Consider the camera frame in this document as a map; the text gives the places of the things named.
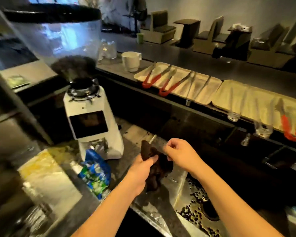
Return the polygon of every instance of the hand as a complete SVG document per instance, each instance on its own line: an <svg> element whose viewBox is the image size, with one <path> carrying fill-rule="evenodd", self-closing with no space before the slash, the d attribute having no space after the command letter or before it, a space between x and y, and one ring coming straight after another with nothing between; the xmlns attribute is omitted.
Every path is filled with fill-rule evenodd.
<svg viewBox="0 0 296 237"><path fill-rule="evenodd" d="M178 166L190 173L195 173L205 165L205 162L185 140L172 138L163 150L170 157L168 157L168 160L173 160Z"/></svg>
<svg viewBox="0 0 296 237"><path fill-rule="evenodd" d="M158 156L155 155L154 157L151 157L146 161L143 161L141 155L139 154L135 158L132 166L129 168L124 179L131 186L131 189L133 190L133 194L135 195L135 197L144 190L146 185L146 179L148 178L150 172L150 167L157 160Z"/></svg>

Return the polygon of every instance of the red-handled tongs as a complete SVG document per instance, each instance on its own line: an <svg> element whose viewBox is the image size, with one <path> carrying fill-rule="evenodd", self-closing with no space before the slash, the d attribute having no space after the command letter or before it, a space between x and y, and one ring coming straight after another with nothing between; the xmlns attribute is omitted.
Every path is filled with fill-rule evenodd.
<svg viewBox="0 0 296 237"><path fill-rule="evenodd" d="M183 82L185 82L186 80L188 80L191 77L193 71L191 71L186 77L184 77L183 79L181 79L180 81L178 81L177 83L175 83L173 86L171 86L169 88L169 90L165 91L165 88L167 87L167 84L169 83L170 79L175 75L176 73L176 69L174 70L174 73L170 73L172 75L169 74L169 77L166 81L166 83L163 85L163 87L159 90L159 95L166 97L167 95L169 95L175 88L177 88L179 85L181 85Z"/></svg>
<svg viewBox="0 0 296 237"><path fill-rule="evenodd" d="M284 130L284 136L289 139L290 141L296 142L296 130L295 130L295 136L292 135L290 132L292 130L292 126L289 122L289 119L286 116L285 110L284 110L284 101L282 98L278 100L277 105L275 106L275 109L280 112L281 115L281 123Z"/></svg>
<svg viewBox="0 0 296 237"><path fill-rule="evenodd" d="M154 63L154 64L151 66L151 70L149 71L149 73L148 73L146 79L145 79L144 82L143 82L143 88L145 88L145 89L150 88L150 87L151 87L156 81L158 81L158 80L159 80L164 74L166 74L167 72L169 72L169 71L171 70L171 66L172 66L172 65L169 65L169 66L167 67L166 70L164 70L164 71L162 71L160 74L156 75L156 76L151 80L151 82L148 83L149 77L150 77L152 71L153 71L153 70L155 69L155 67L156 67L156 64Z"/></svg>

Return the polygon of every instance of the black hopper lid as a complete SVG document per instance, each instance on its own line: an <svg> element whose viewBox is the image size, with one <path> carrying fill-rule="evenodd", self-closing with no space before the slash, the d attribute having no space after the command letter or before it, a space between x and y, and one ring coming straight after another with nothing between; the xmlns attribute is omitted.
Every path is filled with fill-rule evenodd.
<svg viewBox="0 0 296 237"><path fill-rule="evenodd" d="M9 21L20 23L68 23L101 19L99 9L56 3L29 4L3 9L2 12Z"/></svg>

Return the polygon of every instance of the white tray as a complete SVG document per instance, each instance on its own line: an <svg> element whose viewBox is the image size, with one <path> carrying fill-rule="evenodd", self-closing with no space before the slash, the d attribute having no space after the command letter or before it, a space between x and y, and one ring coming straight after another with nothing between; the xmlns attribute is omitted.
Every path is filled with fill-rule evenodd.
<svg viewBox="0 0 296 237"><path fill-rule="evenodd" d="M233 87L233 111L240 112L240 104L243 93L245 92L248 85L234 81L225 80L215 96L213 97L213 105L216 107L229 111L229 100L230 100L230 88ZM284 109L289 114L289 118L292 125L291 133L294 135L296 130L296 99L288 96L284 96L275 92L267 91L257 87L251 86L247 92L247 98L245 100L245 105L243 107L241 116L249 120L257 120L256 103L255 98L258 99L260 118L263 124L270 125L270 103L274 100L274 105L277 104L280 98L283 98ZM273 128L283 131L281 117L279 111L273 110L274 123Z"/></svg>
<svg viewBox="0 0 296 237"><path fill-rule="evenodd" d="M156 68L152 71L148 83L151 82L154 76L160 74L162 71L166 70L166 68L169 66L167 63L163 62L158 62L156 63ZM177 68L176 74L171 78L169 81L168 85L166 86L166 90L169 90L169 88L180 81L182 78L187 76L190 73L190 70L181 68L181 67L176 67L172 66L171 70L174 70ZM146 76L148 75L150 71L150 68L147 68L137 74L134 75L134 78L137 79L140 82L144 82L146 79ZM154 87L161 89L164 83L166 82L168 78L169 72L163 75L156 83L153 84ZM195 103L201 104L201 105L207 105L211 102L211 99L219 86L221 85L222 81L215 78L211 77L209 83L204 87L202 92L196 96L199 93L199 90L201 87L205 84L206 80L208 79L208 75L204 75L201 73L196 73L195 76L195 81L193 82L193 85L191 86L191 78L188 79L187 81L183 82L181 85L179 85L174 91L171 92L173 95L180 96L184 99L188 99L191 101L194 101Z"/></svg>

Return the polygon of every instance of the left arm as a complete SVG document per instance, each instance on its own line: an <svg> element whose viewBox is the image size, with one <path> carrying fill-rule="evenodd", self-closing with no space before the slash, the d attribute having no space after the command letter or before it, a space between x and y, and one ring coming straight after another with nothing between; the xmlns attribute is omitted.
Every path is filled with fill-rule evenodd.
<svg viewBox="0 0 296 237"><path fill-rule="evenodd" d="M145 188L150 167L157 159L158 156L154 156L143 161L141 155L137 156L121 183L72 237L114 237L130 204Z"/></svg>

